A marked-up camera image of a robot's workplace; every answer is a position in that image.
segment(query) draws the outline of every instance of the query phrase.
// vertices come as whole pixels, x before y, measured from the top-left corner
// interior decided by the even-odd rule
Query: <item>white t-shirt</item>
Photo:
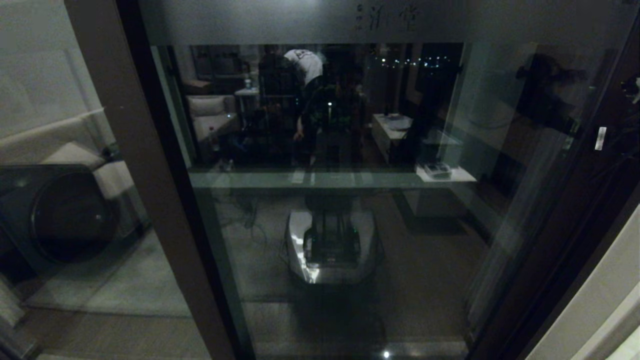
[[[322,60],[309,50],[293,49],[287,51],[284,57],[302,70],[305,75],[305,86],[322,75]]]

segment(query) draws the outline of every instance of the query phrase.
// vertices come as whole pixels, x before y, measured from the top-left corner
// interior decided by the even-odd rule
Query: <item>wall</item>
[[[527,360],[591,359],[640,306],[640,206]]]
[[[100,108],[62,0],[5,2],[0,29],[0,137]]]

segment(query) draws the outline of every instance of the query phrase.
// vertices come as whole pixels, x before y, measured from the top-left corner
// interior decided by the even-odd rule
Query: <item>glass panel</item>
[[[0,348],[208,358],[63,1],[3,2],[0,34]]]
[[[259,359],[464,357],[558,198],[637,11],[141,8]]]

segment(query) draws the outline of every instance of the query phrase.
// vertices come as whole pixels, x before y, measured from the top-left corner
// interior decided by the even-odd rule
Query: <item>pillow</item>
[[[76,142],[62,145],[53,154],[42,160],[41,164],[82,164],[91,170],[99,168],[106,160],[85,149]]]
[[[190,97],[189,111],[192,117],[221,115],[225,112],[225,98],[219,97]]]

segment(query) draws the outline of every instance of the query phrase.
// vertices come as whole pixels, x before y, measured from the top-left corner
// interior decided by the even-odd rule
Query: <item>bottle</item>
[[[213,151],[220,151],[220,142],[218,141],[218,135],[214,133],[213,126],[209,126],[209,143]]]

